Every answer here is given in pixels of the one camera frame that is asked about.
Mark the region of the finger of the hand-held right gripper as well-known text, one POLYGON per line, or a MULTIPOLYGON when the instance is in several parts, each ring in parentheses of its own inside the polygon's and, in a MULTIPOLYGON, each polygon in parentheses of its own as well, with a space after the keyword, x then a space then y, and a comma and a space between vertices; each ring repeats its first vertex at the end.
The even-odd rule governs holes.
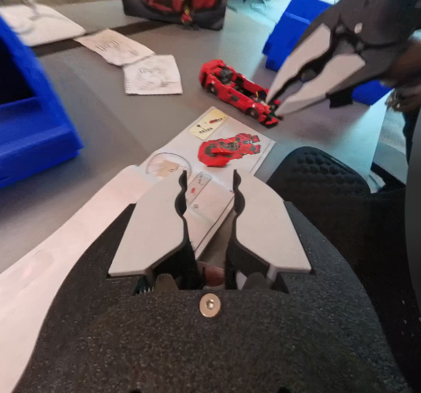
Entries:
POLYGON ((275 112, 276 116, 284 117, 323 101, 328 93, 362 69, 365 64, 364 59, 357 54, 333 56, 319 75, 303 84, 297 92, 281 102, 275 112))
POLYGON ((266 96, 266 103, 275 101, 295 80, 304 66, 322 57, 330 48, 331 30, 325 24, 320 24, 307 38, 295 48, 286 58, 266 96))

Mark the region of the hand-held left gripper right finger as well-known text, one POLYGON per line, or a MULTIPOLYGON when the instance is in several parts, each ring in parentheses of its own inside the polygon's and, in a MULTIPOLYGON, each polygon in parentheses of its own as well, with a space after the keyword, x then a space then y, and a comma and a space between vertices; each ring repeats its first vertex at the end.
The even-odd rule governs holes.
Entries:
POLYGON ((235 217, 227 257, 239 273, 310 273, 312 267, 285 202, 243 171, 233 173, 235 217))

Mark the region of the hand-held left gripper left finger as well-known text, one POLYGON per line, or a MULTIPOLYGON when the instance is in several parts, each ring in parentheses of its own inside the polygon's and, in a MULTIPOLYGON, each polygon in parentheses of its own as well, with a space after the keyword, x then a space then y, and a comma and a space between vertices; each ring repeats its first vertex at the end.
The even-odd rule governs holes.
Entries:
POLYGON ((152 185, 137 201, 108 270, 111 277, 148 275, 187 242, 187 171, 152 185))

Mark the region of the toy car instruction booklet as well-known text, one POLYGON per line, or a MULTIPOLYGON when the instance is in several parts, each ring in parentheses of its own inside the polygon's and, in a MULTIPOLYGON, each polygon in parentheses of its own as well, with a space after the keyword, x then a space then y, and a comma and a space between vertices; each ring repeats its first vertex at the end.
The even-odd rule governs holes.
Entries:
POLYGON ((275 142, 212 106, 139 166, 120 171, 52 235, 1 273, 1 392, 12 392, 34 349, 54 296, 76 261, 129 205, 172 173, 187 172, 190 239, 198 258, 233 207, 232 174, 254 175, 275 142), (258 137, 260 151, 225 168, 197 158, 204 141, 258 137))

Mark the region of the red toy car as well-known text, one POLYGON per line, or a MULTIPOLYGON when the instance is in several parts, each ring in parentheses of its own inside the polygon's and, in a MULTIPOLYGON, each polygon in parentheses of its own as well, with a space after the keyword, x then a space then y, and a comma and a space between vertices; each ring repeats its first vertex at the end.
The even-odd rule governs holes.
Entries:
POLYGON ((202 65, 199 82, 203 89, 219 100, 234 106, 266 128, 275 127, 282 120, 275 115, 280 101, 266 102, 268 89, 247 79, 220 59, 202 65))

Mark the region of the person's right hand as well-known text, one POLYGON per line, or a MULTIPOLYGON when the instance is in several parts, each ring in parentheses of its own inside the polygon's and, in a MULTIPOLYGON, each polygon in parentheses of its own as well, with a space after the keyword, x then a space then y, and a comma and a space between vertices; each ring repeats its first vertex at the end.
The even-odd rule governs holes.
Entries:
POLYGON ((407 115, 419 111, 421 104, 421 40, 420 32, 410 37, 406 50, 401 53, 381 79, 396 92, 398 100, 392 107, 407 115))

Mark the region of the blue plastic storage bin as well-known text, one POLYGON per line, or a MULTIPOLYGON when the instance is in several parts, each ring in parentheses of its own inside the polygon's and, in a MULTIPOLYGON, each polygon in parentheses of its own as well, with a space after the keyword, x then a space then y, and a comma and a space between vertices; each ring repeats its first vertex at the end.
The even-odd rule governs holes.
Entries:
POLYGON ((371 80, 357 86, 351 96, 355 102, 372 106, 390 91, 392 88, 382 84, 380 80, 371 80))
POLYGON ((82 141, 32 49, 0 20, 0 187, 72 159, 82 141))
POLYGON ((263 47, 265 68, 278 71, 311 22, 330 6, 320 0, 291 0, 263 47))

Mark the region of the black mesh chair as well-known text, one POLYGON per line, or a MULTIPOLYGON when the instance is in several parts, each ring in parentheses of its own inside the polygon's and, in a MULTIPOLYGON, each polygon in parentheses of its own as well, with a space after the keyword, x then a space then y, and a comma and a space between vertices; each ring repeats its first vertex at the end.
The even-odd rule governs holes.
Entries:
POLYGON ((406 246, 406 186, 375 163, 371 170, 384 181, 375 193, 355 170, 319 149, 302 147, 285 157, 267 184, 350 264, 401 372, 420 392, 421 323, 406 246))

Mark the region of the printed paper sheet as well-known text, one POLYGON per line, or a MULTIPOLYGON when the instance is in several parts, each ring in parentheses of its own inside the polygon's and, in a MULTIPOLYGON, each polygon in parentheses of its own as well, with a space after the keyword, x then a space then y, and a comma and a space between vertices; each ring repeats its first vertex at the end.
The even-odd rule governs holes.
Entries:
POLYGON ((150 48, 111 29, 75 38, 75 41, 118 67, 136 63, 155 54, 150 48))
POLYGON ((176 60, 170 54, 154 54, 123 67, 127 95, 182 95, 176 60))

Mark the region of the white paper sheet far left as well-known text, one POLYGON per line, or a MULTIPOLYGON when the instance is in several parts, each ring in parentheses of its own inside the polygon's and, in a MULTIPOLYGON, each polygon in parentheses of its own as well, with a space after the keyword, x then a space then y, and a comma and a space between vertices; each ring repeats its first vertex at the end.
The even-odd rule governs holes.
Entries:
POLYGON ((49 6, 2 6, 0 14, 22 43, 35 47, 81 37, 86 30, 49 6))

